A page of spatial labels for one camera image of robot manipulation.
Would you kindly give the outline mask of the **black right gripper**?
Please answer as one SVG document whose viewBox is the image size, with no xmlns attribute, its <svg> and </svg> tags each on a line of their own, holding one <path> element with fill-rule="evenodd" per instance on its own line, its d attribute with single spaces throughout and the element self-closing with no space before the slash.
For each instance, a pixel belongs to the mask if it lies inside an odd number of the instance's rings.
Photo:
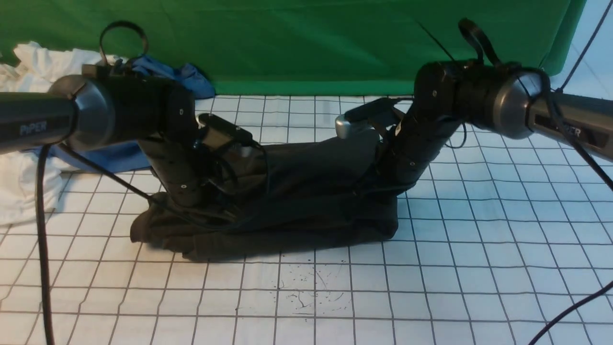
<svg viewBox="0 0 613 345">
<path fill-rule="evenodd" d="M 410 108 L 377 155 L 375 189 L 413 188 L 460 125 L 455 116 Z"/>
</svg>

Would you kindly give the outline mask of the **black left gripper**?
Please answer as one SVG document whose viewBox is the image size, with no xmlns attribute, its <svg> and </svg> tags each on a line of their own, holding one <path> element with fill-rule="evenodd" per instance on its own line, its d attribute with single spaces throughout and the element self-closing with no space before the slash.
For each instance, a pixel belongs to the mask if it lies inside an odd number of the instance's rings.
<svg viewBox="0 0 613 345">
<path fill-rule="evenodd" d="M 250 147 L 236 140 L 202 138 L 139 140 L 165 192 L 154 194 L 139 223 L 245 223 L 250 215 L 237 205 L 239 166 Z"/>
</svg>

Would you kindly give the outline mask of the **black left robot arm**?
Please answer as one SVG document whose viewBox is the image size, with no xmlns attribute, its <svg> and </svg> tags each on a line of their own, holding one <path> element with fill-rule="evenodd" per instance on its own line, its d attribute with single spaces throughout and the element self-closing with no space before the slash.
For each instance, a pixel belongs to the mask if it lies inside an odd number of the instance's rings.
<svg viewBox="0 0 613 345">
<path fill-rule="evenodd" d="M 234 171 L 223 159 L 235 148 L 257 146 L 252 134 L 212 114 L 195 115 L 190 90 L 177 81 L 110 74 L 86 65 L 48 92 L 2 92 L 1 152 L 58 146 L 67 153 L 137 142 L 176 205 L 203 203 L 229 192 Z"/>
</svg>

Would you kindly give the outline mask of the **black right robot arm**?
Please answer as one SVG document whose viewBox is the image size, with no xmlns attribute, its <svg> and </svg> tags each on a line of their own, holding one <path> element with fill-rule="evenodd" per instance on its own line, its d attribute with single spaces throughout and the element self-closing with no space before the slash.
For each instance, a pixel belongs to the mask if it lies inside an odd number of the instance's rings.
<svg viewBox="0 0 613 345">
<path fill-rule="evenodd" d="M 589 166 L 594 157 L 612 159 L 612 101 L 552 92 L 538 69 L 434 62 L 420 68 L 411 107 L 385 135 L 375 164 L 379 181 L 412 188 L 465 124 L 510 139 L 537 133 L 565 142 Z"/>
</svg>

